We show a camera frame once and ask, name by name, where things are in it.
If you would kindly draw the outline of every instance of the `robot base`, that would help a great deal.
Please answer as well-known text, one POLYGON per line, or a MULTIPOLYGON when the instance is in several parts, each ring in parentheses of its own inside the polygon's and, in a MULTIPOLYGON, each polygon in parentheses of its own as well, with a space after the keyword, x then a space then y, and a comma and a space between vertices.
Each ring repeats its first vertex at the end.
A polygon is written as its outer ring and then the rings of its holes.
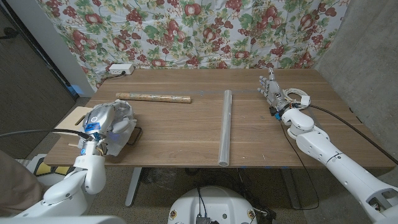
MULTIPOLYGON (((200 195, 205 203, 207 217, 210 220, 201 222, 220 224, 257 224, 254 210, 251 204, 240 194, 218 186, 206 186, 200 189, 200 195)), ((205 208, 199 203, 197 189, 190 190, 172 205, 169 213, 168 224, 196 224, 199 214, 199 206, 202 220, 205 217, 205 208)))

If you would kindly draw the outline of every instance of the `wooden table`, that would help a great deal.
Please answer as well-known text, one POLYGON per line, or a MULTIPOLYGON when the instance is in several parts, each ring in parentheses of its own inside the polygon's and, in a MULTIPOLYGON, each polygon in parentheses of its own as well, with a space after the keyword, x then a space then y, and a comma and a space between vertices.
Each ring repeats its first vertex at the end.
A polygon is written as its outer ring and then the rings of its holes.
MULTIPOLYGON (((266 99, 257 92, 260 75, 268 77, 267 70, 135 70, 132 75, 106 81, 87 106, 112 102, 117 92, 192 97, 190 104, 129 101, 143 134, 135 146, 125 146, 118 157, 107 157, 106 165, 219 167, 223 92, 229 89, 233 91, 229 167, 301 168, 279 122, 270 116, 266 99)), ((306 91, 313 105, 334 112, 375 140, 316 70, 275 69, 275 75, 283 89, 306 91)), ((303 112, 329 134, 338 149, 363 167, 394 167, 384 154, 334 117, 315 108, 303 112)), ((289 140, 307 167, 323 167, 289 140)), ((79 153, 60 139, 45 163, 70 166, 79 153)))

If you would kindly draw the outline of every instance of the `wooden block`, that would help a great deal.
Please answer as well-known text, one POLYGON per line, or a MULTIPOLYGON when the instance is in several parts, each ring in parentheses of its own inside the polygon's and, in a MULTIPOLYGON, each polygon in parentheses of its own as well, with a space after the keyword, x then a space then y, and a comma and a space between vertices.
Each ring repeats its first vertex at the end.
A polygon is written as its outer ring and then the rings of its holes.
MULTIPOLYGON (((89 113, 91 110, 92 108, 78 106, 55 128, 82 131, 83 119, 86 116, 86 114, 89 113)), ((77 147, 80 139, 80 137, 77 134, 73 133, 57 133, 57 134, 61 135, 61 138, 66 140, 68 145, 77 147)))

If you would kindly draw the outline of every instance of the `blue label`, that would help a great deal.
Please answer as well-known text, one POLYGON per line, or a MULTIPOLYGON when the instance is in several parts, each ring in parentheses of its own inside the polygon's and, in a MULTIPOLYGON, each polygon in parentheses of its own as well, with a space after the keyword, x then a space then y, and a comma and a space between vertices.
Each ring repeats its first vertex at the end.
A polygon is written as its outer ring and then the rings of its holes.
POLYGON ((99 130, 99 129, 101 129, 101 125, 97 122, 97 123, 87 124, 85 131, 93 131, 93 130, 99 130))

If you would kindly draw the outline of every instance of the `table leg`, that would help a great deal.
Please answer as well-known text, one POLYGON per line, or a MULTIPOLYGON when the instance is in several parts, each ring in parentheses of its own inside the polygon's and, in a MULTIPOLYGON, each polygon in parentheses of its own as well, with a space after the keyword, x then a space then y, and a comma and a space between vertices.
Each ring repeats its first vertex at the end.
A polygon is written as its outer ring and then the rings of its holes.
POLYGON ((126 202, 124 203, 127 207, 131 207, 134 201, 134 196, 138 189, 139 176, 141 175, 142 167, 135 167, 130 181, 129 191, 127 192, 126 202))
POLYGON ((292 204, 292 208, 300 209, 301 204, 299 200, 299 196, 297 194, 296 185, 293 179, 293 173, 290 169, 281 169, 282 177, 285 182, 285 186, 287 189, 287 193, 289 194, 290 203, 292 204))

